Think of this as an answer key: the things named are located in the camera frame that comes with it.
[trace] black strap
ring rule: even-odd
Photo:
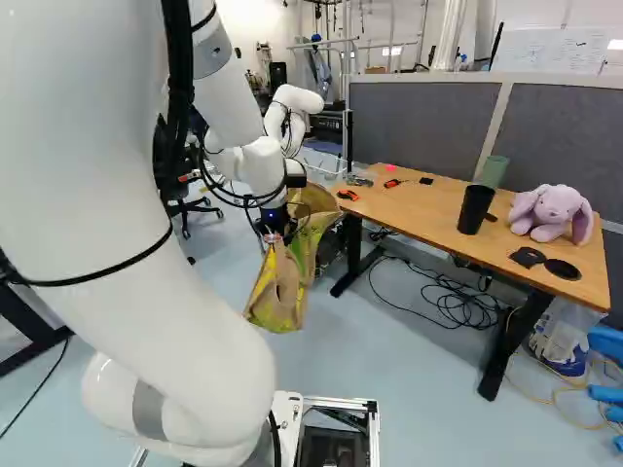
[[[139,253],[132,258],[123,261],[115,266],[111,266],[110,268],[102,269],[97,272],[92,272],[90,274],[79,275],[78,277],[71,277],[69,279],[61,279],[61,280],[30,280],[22,277],[16,270],[12,270],[7,274],[6,279],[9,282],[14,284],[21,285],[31,285],[35,287],[67,287],[69,285],[82,284],[83,282],[89,282],[90,280],[100,279],[105,277],[106,275],[114,274],[115,272],[119,272],[122,269],[129,268],[132,265],[135,265],[139,261],[144,260],[148,256],[155,253],[161,246],[163,246],[166,241],[171,237],[173,233],[173,225],[168,225],[168,230],[163,235],[163,237],[150,246],[148,249]]]
[[[205,17],[204,19],[199,21],[197,24],[195,24],[193,27],[191,27],[191,32],[199,31],[202,27],[208,24],[211,19],[214,18],[214,15],[216,15],[216,4],[214,4],[214,6],[212,7],[212,11],[207,14],[207,17]]]

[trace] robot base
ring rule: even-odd
[[[380,467],[379,434],[381,431],[381,415],[377,401],[368,399],[334,399],[326,397],[303,397],[295,392],[277,391],[273,401],[273,413],[279,426],[281,443],[281,467],[302,467],[297,462],[299,451],[304,453],[313,450],[307,444],[305,424],[302,429],[303,417],[314,411],[324,418],[321,427],[310,430],[324,429],[328,432],[358,433],[365,440],[364,455],[368,467]],[[334,427],[341,425],[342,430]],[[143,467],[149,451],[138,449],[128,467]],[[267,422],[258,447],[251,457],[239,467],[274,467],[273,442],[270,426]]]

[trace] office chair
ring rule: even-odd
[[[179,177],[186,175],[197,168],[197,161],[200,161],[202,157],[200,147],[191,145],[185,148],[184,155],[174,162],[174,169],[172,173],[166,166],[166,122],[162,115],[158,117],[158,124],[154,132],[154,178],[156,179],[156,185],[163,192],[163,187],[168,184],[167,190],[163,198],[163,204],[165,205],[166,213],[171,219],[181,214],[182,216],[182,236],[185,239],[191,237],[191,233],[188,228],[188,213],[189,212],[213,212],[218,219],[224,219],[225,214],[218,207],[212,207],[211,201],[206,197],[186,202],[186,198],[189,194],[189,185],[193,182],[201,179],[192,179],[181,182]]]

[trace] cubicle partition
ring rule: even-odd
[[[510,159],[502,188],[578,189],[605,219],[612,313],[623,329],[623,82],[505,73],[353,77],[353,157],[471,180]]]

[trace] tangled cables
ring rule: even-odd
[[[429,304],[435,306],[438,312],[448,322],[438,321],[423,313],[415,311],[405,306],[393,304],[383,297],[374,286],[373,272],[386,261],[400,261],[416,274],[427,277],[434,283],[424,285],[420,289],[421,297]],[[395,256],[383,256],[368,271],[368,282],[372,292],[384,303],[394,308],[413,313],[431,323],[444,329],[458,329],[461,327],[484,331],[490,329],[498,323],[498,316],[507,309],[497,298],[488,294],[485,290],[476,290],[468,285],[458,282],[446,274],[439,273],[433,269],[423,269],[412,264],[409,260]],[[437,299],[430,297],[430,292],[441,289],[446,292]]]

